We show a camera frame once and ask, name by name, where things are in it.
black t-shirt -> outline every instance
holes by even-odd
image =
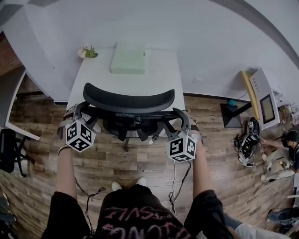
[[[201,231],[208,239],[231,239],[225,226],[221,201],[213,190],[199,194],[193,201],[183,226],[152,194],[143,198],[126,196],[105,198],[94,238],[195,238]],[[77,201],[55,192],[42,239],[82,239],[89,226]]]
[[[299,169],[299,153],[295,153],[297,151],[297,147],[293,149],[289,147],[289,157],[293,161],[293,167],[298,170]]]

wrist strap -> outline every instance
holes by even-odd
[[[203,143],[202,140],[202,135],[201,134],[191,134],[191,138],[197,140],[197,141],[201,141],[201,143]]]
[[[70,148],[70,146],[68,146],[67,144],[66,145],[63,145],[59,150],[58,150],[58,155],[60,154],[60,151],[65,149],[65,148]]]

yellow panel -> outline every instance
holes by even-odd
[[[253,112],[254,112],[254,118],[256,120],[260,119],[260,115],[258,113],[258,108],[257,108],[257,101],[256,101],[256,94],[254,93],[254,90],[252,88],[252,85],[250,83],[249,78],[252,76],[252,74],[246,72],[246,71],[241,71],[241,77],[244,81],[244,84],[246,85],[247,92],[249,94],[249,98],[252,104]]]

green box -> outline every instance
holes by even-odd
[[[117,43],[111,62],[111,73],[144,75],[145,51],[146,45],[142,43]]]

black stand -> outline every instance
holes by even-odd
[[[23,173],[22,166],[21,166],[21,161],[26,159],[29,162],[31,162],[32,164],[35,164],[35,160],[34,159],[30,158],[27,155],[22,155],[22,153],[21,153],[21,150],[22,150],[22,148],[24,146],[24,143],[25,143],[26,139],[29,139],[29,138],[28,137],[24,137],[23,140],[21,141],[19,147],[17,145],[17,142],[15,143],[15,152],[16,152],[16,158],[17,158],[16,162],[19,165],[19,169],[20,169],[20,173],[21,173],[22,177],[26,177],[26,174]]]
[[[238,109],[236,105],[220,104],[225,128],[242,128],[240,114],[252,107],[251,102]]]

